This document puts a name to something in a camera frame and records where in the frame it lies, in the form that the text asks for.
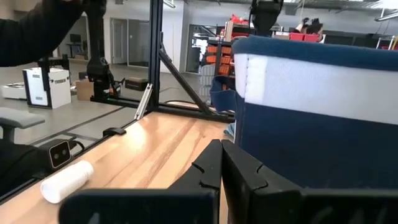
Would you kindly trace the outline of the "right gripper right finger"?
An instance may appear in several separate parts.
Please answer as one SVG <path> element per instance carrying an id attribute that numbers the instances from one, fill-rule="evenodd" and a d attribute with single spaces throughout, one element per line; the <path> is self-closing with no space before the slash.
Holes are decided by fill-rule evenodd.
<path id="1" fill-rule="evenodd" d="M 221 143 L 231 224 L 398 224 L 398 190 L 302 188 Z"/>

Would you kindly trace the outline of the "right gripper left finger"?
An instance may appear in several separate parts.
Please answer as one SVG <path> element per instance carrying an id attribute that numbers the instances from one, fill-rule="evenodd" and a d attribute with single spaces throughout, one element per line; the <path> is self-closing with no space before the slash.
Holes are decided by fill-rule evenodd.
<path id="1" fill-rule="evenodd" d="M 86 189 L 62 203 L 59 224 L 218 224 L 223 146 L 214 139 L 166 189 Z"/>

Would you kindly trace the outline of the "blue white striped fabric basket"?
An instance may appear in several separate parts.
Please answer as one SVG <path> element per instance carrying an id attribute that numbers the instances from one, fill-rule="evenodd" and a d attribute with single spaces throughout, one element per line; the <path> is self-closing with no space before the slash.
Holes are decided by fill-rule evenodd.
<path id="1" fill-rule="evenodd" d="M 235 41 L 235 143 L 302 187 L 398 189 L 398 50 L 252 35 Z"/>

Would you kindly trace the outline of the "shelf with orange bins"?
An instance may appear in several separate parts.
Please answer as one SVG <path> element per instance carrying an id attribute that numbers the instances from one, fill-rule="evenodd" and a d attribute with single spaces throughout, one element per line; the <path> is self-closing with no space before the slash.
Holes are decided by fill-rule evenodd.
<path id="1" fill-rule="evenodd" d="M 199 75 L 201 97 L 210 97 L 212 80 L 216 76 L 234 78 L 234 59 L 231 42 L 220 39 L 209 39 L 202 56 Z"/>

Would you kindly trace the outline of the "light blue soft item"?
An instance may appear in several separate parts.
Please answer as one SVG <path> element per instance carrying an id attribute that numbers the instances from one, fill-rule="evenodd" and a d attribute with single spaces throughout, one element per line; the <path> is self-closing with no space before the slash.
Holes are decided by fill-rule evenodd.
<path id="1" fill-rule="evenodd" d="M 229 125 L 227 125 L 226 129 L 224 130 L 225 135 L 234 139 L 235 127 L 236 127 L 236 123 L 229 123 Z"/>

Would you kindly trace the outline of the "black table clamp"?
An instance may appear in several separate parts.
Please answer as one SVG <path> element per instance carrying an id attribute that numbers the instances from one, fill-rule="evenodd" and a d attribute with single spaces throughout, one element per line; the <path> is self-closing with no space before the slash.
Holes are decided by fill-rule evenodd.
<path id="1" fill-rule="evenodd" d="M 103 137 L 115 136 L 115 135 L 122 136 L 125 134 L 126 134 L 126 130 L 123 128 L 108 128 L 102 132 Z"/>

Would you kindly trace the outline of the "ceiling light strip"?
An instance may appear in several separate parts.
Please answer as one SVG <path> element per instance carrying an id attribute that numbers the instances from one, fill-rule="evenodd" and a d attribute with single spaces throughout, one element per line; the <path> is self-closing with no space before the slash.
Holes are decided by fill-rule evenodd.
<path id="1" fill-rule="evenodd" d="M 383 21 L 388 21 L 391 19 L 396 19 L 398 18 L 398 11 L 394 11 L 390 14 L 385 14 L 384 12 L 377 18 L 375 18 L 374 20 L 376 22 L 383 22 Z"/>

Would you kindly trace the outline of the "black case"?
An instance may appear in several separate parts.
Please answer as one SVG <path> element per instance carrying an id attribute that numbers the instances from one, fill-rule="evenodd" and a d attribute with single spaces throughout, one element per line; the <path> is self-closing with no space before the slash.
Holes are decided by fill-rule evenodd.
<path id="1" fill-rule="evenodd" d="M 146 89 L 147 84 L 148 80 L 146 78 L 136 78 L 136 77 L 127 78 L 124 82 L 125 88 L 136 91 L 144 91 Z"/>

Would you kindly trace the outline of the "white plastic pill bottle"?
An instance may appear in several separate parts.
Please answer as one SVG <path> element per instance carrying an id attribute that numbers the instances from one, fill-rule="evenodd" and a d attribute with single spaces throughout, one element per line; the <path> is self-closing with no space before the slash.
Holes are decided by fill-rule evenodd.
<path id="1" fill-rule="evenodd" d="M 88 182 L 93 173 L 94 168 L 88 161 L 79 161 L 45 179 L 40 185 L 40 193 L 46 201 L 60 203 Z"/>

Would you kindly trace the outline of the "brown cardboard box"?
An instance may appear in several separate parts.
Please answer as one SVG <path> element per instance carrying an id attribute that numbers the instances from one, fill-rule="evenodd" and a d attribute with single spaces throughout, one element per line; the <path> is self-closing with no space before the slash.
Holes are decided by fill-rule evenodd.
<path id="1" fill-rule="evenodd" d="M 93 82 L 89 79 L 77 80 L 75 83 L 77 99 L 80 101 L 90 101 L 94 95 Z"/>

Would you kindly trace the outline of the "white box black print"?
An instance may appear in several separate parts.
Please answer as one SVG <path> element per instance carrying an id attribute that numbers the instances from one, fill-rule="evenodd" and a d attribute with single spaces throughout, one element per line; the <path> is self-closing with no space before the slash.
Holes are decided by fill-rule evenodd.
<path id="1" fill-rule="evenodd" d="M 72 102 L 70 73 L 50 68 L 48 74 L 40 67 L 22 71 L 27 104 L 31 107 L 55 109 Z"/>

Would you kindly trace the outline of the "flat white box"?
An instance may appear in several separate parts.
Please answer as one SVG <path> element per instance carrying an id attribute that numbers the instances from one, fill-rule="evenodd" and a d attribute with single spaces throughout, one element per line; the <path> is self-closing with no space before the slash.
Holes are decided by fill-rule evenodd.
<path id="1" fill-rule="evenodd" d="M 3 98 L 26 100 L 25 86 L 23 82 L 11 83 L 0 87 Z"/>

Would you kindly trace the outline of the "silver metal bracket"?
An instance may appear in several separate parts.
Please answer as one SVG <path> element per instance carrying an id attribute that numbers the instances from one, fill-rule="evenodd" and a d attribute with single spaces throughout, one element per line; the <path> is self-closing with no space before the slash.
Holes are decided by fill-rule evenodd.
<path id="1" fill-rule="evenodd" d="M 150 96 L 152 94 L 152 89 L 153 89 L 153 84 L 148 84 L 146 86 L 146 89 L 144 91 L 144 94 L 141 98 L 141 101 L 139 103 L 139 106 L 137 107 L 137 111 L 134 116 L 135 120 L 140 120 L 144 116 L 144 113 L 146 112 L 146 108 L 150 100 Z"/>

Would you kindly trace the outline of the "black aluminium frame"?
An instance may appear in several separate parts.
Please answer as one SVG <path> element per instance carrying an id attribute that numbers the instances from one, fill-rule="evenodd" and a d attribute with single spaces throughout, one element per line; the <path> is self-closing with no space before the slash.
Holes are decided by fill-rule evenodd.
<path id="1" fill-rule="evenodd" d="M 150 51 L 149 51 L 149 70 L 148 70 L 148 84 L 153 84 L 152 94 L 150 96 L 149 103 L 146 108 L 146 113 L 151 112 L 162 112 L 180 116 L 188 116 L 192 118 L 205 119 L 210 121 L 217 121 L 222 123 L 231 123 L 233 121 L 233 115 L 228 113 L 218 114 L 211 110 L 205 102 L 197 105 L 196 108 L 189 108 L 177 105 L 170 105 L 159 102 L 160 95 L 160 64 L 163 61 L 159 58 L 159 42 L 162 42 L 162 13 L 163 13 L 163 0 L 150 0 Z M 91 101 L 97 103 L 106 103 L 116 106 L 125 106 L 129 108 L 135 108 L 139 106 L 140 101 L 130 98 L 123 98 L 119 96 L 118 99 L 110 97 L 91 97 Z"/>

